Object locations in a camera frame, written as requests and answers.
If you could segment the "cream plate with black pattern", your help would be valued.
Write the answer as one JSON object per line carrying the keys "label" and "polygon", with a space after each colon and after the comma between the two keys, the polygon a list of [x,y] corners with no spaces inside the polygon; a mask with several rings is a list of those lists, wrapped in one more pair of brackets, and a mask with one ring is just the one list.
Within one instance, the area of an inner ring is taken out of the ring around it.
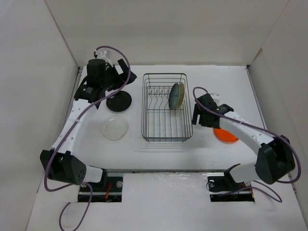
{"label": "cream plate with black pattern", "polygon": [[185,85],[183,83],[179,84],[179,88],[180,88],[180,96],[179,96],[178,102],[177,102],[176,107],[175,107],[176,110],[179,110],[181,108],[181,106],[184,102],[185,92],[186,92],[186,88],[185,88]]}

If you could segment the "blue floral green plate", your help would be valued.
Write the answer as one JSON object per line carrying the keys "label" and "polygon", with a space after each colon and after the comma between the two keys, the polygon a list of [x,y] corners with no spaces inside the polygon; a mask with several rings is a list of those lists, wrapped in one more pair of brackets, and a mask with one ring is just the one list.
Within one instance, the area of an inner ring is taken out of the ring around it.
{"label": "blue floral green plate", "polygon": [[180,85],[175,83],[169,93],[168,105],[170,110],[174,110],[180,98]]}

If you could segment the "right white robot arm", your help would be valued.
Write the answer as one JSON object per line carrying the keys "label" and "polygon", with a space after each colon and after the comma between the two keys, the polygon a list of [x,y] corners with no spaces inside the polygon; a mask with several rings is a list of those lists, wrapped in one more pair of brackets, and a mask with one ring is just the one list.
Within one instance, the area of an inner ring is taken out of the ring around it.
{"label": "right white robot arm", "polygon": [[229,190],[240,182],[251,180],[261,180],[269,185],[282,183],[281,179],[294,170],[299,162],[286,137],[249,124],[229,105],[217,105],[209,93],[195,98],[192,123],[225,130],[256,155],[253,163],[237,163],[225,170],[222,183]]}

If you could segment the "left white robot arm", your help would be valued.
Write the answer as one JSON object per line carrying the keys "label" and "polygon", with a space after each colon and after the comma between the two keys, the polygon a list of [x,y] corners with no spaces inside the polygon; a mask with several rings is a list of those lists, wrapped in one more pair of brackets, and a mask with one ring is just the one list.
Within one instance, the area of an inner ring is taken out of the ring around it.
{"label": "left white robot arm", "polygon": [[106,92],[115,95],[136,79],[123,59],[117,62],[122,73],[118,73],[114,65],[103,59],[89,60],[87,75],[75,92],[72,109],[63,130],[52,147],[40,154],[45,180],[70,185],[91,182],[97,191],[107,187],[107,171],[84,164],[74,154],[79,150],[87,125],[98,111],[101,101],[106,100]]}

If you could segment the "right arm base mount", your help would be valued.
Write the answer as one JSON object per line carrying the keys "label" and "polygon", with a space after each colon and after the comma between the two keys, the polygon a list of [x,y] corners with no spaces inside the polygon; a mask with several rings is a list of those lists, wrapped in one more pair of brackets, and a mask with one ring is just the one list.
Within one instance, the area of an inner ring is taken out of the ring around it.
{"label": "right arm base mount", "polygon": [[207,174],[206,188],[210,193],[211,202],[254,202],[253,190],[250,184],[235,182],[230,171],[239,164],[224,170],[223,172],[211,172]]}

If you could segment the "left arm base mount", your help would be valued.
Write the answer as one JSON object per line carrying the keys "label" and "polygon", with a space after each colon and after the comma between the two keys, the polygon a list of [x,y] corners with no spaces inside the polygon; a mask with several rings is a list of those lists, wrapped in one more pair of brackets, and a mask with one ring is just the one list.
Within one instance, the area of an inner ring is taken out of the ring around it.
{"label": "left arm base mount", "polygon": [[122,172],[108,172],[103,183],[92,183],[93,190],[91,202],[97,203],[120,203],[122,202],[123,190]]}

